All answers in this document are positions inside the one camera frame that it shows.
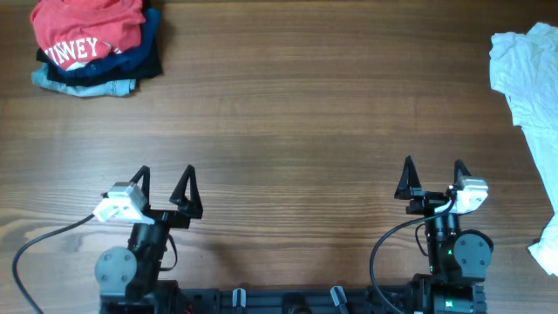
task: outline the red t-shirt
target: red t-shirt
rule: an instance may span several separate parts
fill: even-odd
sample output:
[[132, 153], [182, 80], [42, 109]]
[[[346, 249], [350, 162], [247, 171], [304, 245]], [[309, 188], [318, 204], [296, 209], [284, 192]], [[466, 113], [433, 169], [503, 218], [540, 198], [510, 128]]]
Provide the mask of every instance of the red t-shirt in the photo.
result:
[[38, 45], [64, 70], [141, 43], [142, 0], [42, 0], [31, 13]]

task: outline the wood grain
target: wood grain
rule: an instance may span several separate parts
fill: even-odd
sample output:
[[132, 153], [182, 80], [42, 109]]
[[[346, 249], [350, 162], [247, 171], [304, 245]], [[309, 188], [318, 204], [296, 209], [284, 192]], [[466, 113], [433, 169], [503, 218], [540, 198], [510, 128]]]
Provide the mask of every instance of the wood grain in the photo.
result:
[[[490, 37], [558, 24], [531, 1], [169, 3], [165, 75], [125, 99], [31, 85], [29, 6], [0, 7], [0, 312], [28, 313], [9, 272], [31, 238], [91, 213], [99, 193], [152, 168], [152, 204], [196, 166], [204, 217], [173, 231], [185, 288], [369, 284], [375, 241], [408, 220], [393, 200], [406, 155], [425, 188], [453, 161], [490, 196], [464, 228], [496, 244], [490, 313], [551, 313], [558, 282], [528, 254], [552, 215], [521, 130], [490, 89]], [[93, 313], [93, 266], [125, 224], [90, 222], [29, 249], [19, 265], [47, 313]], [[172, 257], [166, 256], [166, 263]], [[411, 229], [380, 250], [378, 281], [426, 272]]]

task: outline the denim jeans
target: denim jeans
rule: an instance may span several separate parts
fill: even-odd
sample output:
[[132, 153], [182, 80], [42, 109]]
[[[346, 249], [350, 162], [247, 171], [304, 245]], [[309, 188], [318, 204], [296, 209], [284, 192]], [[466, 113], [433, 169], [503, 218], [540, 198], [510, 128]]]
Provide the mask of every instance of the denim jeans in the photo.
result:
[[95, 97], [95, 96], [126, 96], [136, 88], [135, 79], [122, 79], [106, 82], [102, 85], [84, 87], [84, 86], [67, 86], [66, 84], [50, 81], [46, 76], [48, 74], [48, 65], [43, 64], [40, 69], [35, 70], [31, 74], [31, 81], [34, 85], [41, 86], [56, 92], [62, 92], [77, 97]]

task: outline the stack of folded clothes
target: stack of folded clothes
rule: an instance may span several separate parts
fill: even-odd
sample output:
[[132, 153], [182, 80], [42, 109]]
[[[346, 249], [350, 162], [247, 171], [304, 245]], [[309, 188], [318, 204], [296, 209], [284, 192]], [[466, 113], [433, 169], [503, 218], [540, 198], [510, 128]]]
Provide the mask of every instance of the stack of folded clothes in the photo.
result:
[[78, 97], [126, 96], [162, 73], [159, 21], [145, 0], [41, 0], [31, 23], [43, 66], [31, 80]]

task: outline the white t-shirt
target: white t-shirt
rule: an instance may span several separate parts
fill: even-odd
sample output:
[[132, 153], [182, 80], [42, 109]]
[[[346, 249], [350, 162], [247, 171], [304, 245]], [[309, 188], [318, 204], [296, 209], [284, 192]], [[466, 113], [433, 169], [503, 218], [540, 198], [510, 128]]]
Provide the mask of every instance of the white t-shirt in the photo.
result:
[[[558, 28], [537, 23], [527, 34], [492, 36], [490, 84], [506, 95], [521, 126], [554, 211], [558, 210]], [[549, 274], [558, 274], [558, 215], [529, 247]]]

